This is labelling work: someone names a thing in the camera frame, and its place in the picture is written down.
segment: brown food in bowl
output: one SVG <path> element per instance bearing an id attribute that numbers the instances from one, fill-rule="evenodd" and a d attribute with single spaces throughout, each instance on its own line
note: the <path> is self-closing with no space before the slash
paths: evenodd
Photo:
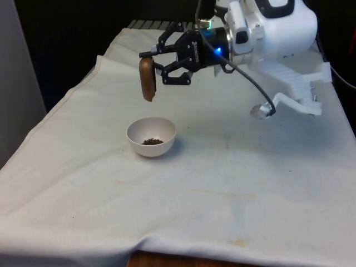
<path id="1" fill-rule="evenodd" d="M 145 140 L 142 144 L 145 145 L 145 146 L 152 146 L 152 145 L 159 145 L 159 144 L 163 144 L 164 142 L 159 140 L 159 139 L 148 139 L 148 140 Z"/>

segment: white bowl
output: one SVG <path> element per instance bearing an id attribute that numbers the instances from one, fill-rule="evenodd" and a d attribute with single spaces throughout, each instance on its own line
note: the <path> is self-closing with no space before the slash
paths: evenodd
<path id="1" fill-rule="evenodd" d="M 142 118 L 127 128 L 127 138 L 134 151 L 145 157 L 158 157 L 172 148 L 176 138 L 176 127 L 165 118 Z M 148 139 L 159 139 L 158 145 L 143 145 Z"/>

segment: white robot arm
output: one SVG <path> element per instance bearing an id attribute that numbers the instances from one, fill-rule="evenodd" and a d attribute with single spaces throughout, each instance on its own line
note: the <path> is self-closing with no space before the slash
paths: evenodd
<path id="1" fill-rule="evenodd" d="M 311 82 L 331 82 L 330 64 L 323 63 L 316 73 L 309 74 L 297 73 L 283 65 L 284 58 L 306 52 L 317 35 L 316 15 L 303 0 L 217 0 L 214 11 L 208 29 L 187 31 L 179 23 L 162 35 L 164 38 L 160 38 L 157 46 L 140 57 L 177 53 L 176 62 L 166 67 L 154 65 L 165 84 L 189 85 L 192 74 L 207 66 L 215 66 L 217 73 L 221 65 L 224 72 L 232 73 L 221 58 L 237 66 L 245 64 L 253 71 L 281 81 L 288 89 L 288 96 L 280 92 L 273 103 L 255 106 L 251 114 L 269 117 L 282 102 L 298 112 L 321 115 L 321 103 L 312 94 Z M 166 38 L 173 31 L 184 34 L 167 48 Z M 168 73 L 180 67 L 188 72 L 184 77 L 170 80 Z"/>

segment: gray wall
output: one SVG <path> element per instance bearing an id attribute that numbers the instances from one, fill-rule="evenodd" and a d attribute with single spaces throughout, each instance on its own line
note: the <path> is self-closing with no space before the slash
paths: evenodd
<path id="1" fill-rule="evenodd" d="M 0 0 L 0 168 L 45 108 L 13 0 Z"/>

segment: white cloth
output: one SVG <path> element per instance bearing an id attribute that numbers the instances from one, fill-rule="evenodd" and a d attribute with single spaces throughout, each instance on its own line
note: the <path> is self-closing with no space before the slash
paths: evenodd
<path id="1" fill-rule="evenodd" d="M 259 92 L 211 68 L 191 86 L 157 79 L 149 103 L 137 53 L 160 34 L 124 30 L 1 170 L 2 266 L 26 257 L 37 266 L 122 266 L 136 249 L 356 266 L 356 142 L 332 85 L 317 87 L 321 117 L 279 106 L 256 120 L 249 112 L 265 102 Z M 293 66 L 318 63 L 308 52 Z M 269 94 L 283 90 L 254 77 Z M 149 116 L 177 127 L 175 146 L 158 159 L 136 155 L 126 139 L 127 126 Z"/>

